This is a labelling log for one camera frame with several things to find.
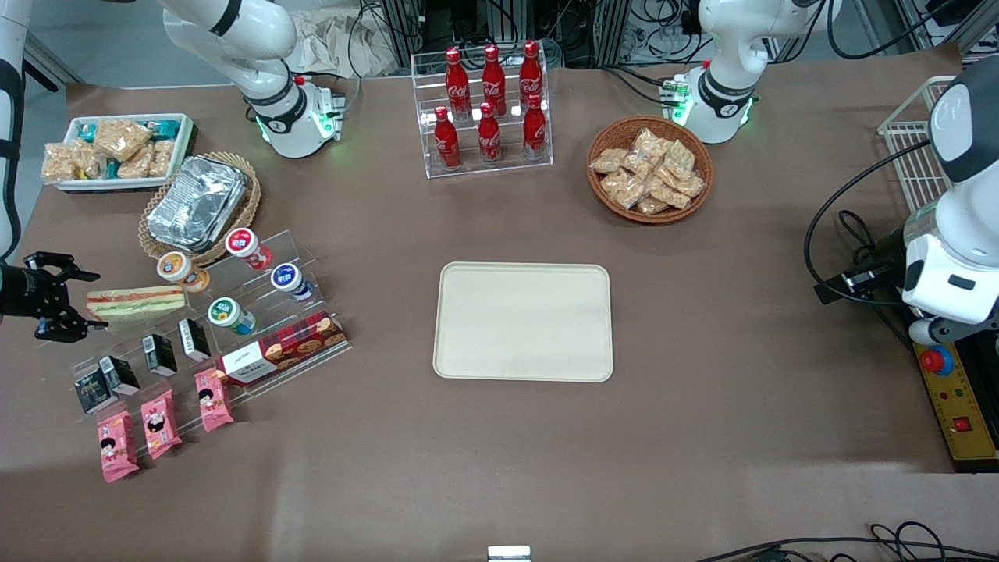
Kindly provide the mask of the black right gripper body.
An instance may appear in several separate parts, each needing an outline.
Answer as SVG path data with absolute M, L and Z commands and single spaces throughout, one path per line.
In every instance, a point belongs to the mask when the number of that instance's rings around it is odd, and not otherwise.
M 47 269 L 2 263 L 1 316 L 59 318 L 65 315 L 65 279 Z

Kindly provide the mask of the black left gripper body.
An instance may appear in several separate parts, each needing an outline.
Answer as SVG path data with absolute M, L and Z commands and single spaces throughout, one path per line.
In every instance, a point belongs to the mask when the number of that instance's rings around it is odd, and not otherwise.
M 893 230 L 874 244 L 862 246 L 854 261 L 874 276 L 903 276 L 907 265 L 904 231 Z

